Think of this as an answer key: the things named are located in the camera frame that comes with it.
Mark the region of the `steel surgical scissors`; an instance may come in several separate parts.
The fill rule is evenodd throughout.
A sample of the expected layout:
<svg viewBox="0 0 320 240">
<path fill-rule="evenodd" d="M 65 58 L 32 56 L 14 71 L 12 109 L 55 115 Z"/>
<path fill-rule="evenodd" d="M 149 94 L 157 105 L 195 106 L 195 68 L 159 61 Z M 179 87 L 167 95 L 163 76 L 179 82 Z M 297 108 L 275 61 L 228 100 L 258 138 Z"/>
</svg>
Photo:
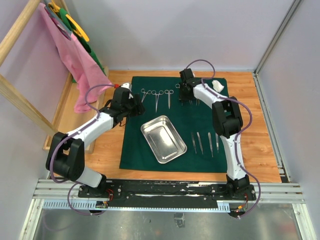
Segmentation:
<svg viewBox="0 0 320 240">
<path fill-rule="evenodd" d="M 168 104 L 168 109 L 171 108 L 171 95 L 174 93 L 174 90 L 172 89 L 166 89 L 164 93 L 167 95 L 167 104 Z"/>
</svg>

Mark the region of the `steel forceps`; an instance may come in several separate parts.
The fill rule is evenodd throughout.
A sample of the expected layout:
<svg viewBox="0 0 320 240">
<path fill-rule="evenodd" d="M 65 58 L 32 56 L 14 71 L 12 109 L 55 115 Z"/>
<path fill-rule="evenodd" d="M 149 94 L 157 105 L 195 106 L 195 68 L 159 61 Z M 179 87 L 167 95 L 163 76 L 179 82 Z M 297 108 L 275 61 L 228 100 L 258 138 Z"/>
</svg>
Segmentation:
<svg viewBox="0 0 320 240">
<path fill-rule="evenodd" d="M 142 88 L 140 92 L 142 93 L 142 99 L 141 99 L 142 103 L 144 102 L 146 96 L 152 93 L 151 90 L 145 90 L 144 88 Z"/>
<path fill-rule="evenodd" d="M 158 111 L 159 98 L 160 98 L 160 96 L 162 96 L 164 94 L 164 91 L 163 90 L 159 90 L 159 91 L 152 90 L 151 94 L 155 96 L 155 112 L 157 112 Z"/>
</svg>

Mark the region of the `white gauze roll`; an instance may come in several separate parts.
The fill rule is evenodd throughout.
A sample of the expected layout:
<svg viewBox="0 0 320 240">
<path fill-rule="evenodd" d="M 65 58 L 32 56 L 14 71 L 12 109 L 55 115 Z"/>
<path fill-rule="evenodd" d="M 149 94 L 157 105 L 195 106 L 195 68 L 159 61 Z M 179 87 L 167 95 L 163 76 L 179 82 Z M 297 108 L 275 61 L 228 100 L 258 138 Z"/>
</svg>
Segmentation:
<svg viewBox="0 0 320 240">
<path fill-rule="evenodd" d="M 218 93 L 221 93 L 222 90 L 225 88 L 225 86 L 222 85 L 218 80 L 213 80 L 212 86 L 213 86 L 213 89 Z"/>
</svg>

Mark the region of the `steel instrument tray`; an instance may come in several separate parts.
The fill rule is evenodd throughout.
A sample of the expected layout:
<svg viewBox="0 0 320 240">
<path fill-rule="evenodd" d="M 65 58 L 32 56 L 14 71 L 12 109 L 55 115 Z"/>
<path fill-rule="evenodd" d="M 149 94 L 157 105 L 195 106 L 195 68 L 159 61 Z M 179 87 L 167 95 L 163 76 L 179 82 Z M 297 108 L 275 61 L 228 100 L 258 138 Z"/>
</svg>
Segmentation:
<svg viewBox="0 0 320 240">
<path fill-rule="evenodd" d="M 188 150 L 182 137 L 165 115 L 142 124 L 140 130 L 157 162 L 162 165 L 182 156 Z"/>
</svg>

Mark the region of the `dark green surgical cloth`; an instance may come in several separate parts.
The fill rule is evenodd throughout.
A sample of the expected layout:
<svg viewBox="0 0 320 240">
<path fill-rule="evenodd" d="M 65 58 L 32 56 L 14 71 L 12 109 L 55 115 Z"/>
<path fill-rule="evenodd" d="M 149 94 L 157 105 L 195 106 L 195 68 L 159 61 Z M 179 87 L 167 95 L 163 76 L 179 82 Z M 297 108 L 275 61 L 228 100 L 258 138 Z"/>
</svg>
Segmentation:
<svg viewBox="0 0 320 240">
<path fill-rule="evenodd" d="M 203 102 L 195 101 L 192 105 L 179 100 L 179 77 L 134 76 L 132 92 L 143 97 L 141 89 L 160 90 L 164 94 L 159 97 L 157 112 L 155 111 L 155 96 L 148 94 L 143 106 L 145 113 L 129 118 L 125 124 L 124 139 L 119 167 L 121 169 L 157 172 L 195 172 L 195 173 L 225 173 L 227 171 L 226 155 L 222 141 L 219 141 L 219 153 L 216 149 L 216 136 L 213 128 L 212 110 Z M 168 96 L 165 90 L 174 90 L 171 95 L 171 106 L 168 109 Z M 150 146 L 141 132 L 141 126 L 159 116 L 167 116 L 187 146 L 187 152 L 173 161 L 160 164 L 157 162 Z M 194 134 L 197 154 L 193 148 L 191 132 Z M 203 146 L 203 155 L 197 137 L 199 132 Z M 211 156 L 208 132 L 211 133 L 213 158 Z"/>
</svg>

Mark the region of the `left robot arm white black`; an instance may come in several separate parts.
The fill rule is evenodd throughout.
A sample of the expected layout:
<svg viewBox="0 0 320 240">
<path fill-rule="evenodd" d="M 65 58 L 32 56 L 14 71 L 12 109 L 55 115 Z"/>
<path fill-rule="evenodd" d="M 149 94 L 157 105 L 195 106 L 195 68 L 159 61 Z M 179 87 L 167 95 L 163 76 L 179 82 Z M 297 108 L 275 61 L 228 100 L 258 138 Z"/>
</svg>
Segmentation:
<svg viewBox="0 0 320 240">
<path fill-rule="evenodd" d="M 113 98 L 96 111 L 82 126 L 68 133 L 57 132 L 53 137 L 45 167 L 51 179 L 61 184 L 72 181 L 89 187 L 96 198 L 109 192 L 105 175 L 85 166 L 85 149 L 123 119 L 144 114 L 139 94 L 133 94 L 130 83 L 115 87 Z"/>
</svg>

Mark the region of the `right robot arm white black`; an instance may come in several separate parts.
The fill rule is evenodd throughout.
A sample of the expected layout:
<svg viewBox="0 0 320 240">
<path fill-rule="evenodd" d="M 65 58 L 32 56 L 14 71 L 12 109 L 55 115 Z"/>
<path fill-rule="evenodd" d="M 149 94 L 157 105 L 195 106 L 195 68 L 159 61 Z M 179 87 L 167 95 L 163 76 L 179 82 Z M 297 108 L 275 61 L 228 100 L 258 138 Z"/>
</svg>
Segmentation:
<svg viewBox="0 0 320 240">
<path fill-rule="evenodd" d="M 243 119 L 239 102 L 235 97 L 222 95 L 202 79 L 194 77 L 190 68 L 180 71 L 179 75 L 179 99 L 200 100 L 211 108 L 213 128 L 222 141 L 227 162 L 226 193 L 230 199 L 238 200 L 250 186 L 241 149 Z"/>
</svg>

